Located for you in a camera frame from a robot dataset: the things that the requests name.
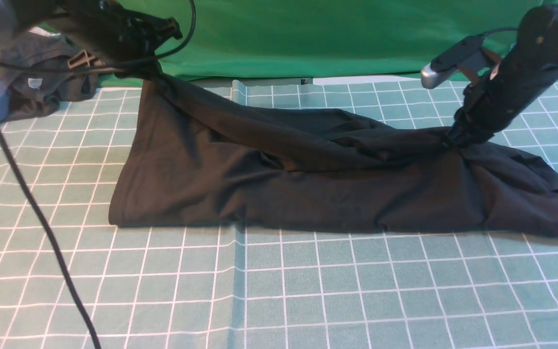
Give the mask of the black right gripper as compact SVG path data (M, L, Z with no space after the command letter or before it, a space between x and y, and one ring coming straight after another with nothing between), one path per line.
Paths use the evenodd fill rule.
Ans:
M527 92L500 75L482 75L477 84L465 89L464 104L444 137L448 147L466 147L489 141L507 128L527 107Z

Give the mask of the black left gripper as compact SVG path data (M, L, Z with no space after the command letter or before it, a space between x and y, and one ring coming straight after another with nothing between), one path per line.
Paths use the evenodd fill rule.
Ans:
M174 18L129 10L115 0L67 0L66 12L66 37L120 71L156 67L155 51L183 37Z

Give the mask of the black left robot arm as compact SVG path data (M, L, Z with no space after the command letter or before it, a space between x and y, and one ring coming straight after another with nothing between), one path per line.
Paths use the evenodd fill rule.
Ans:
M71 74L117 73L131 75L184 49L196 26L196 7L190 29L182 35L174 18L158 18L124 8L115 0L0 0L0 49L24 32L48 24L102 62L100 66L69 64ZM0 66L38 73L38 68Z

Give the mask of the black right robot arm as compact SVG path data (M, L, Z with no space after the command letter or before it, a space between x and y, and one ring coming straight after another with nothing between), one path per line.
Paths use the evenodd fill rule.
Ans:
M489 141L558 81L558 5L530 9L515 30L516 43L505 57L483 46L483 33L464 38L421 71L427 89L456 72L470 81L446 146Z

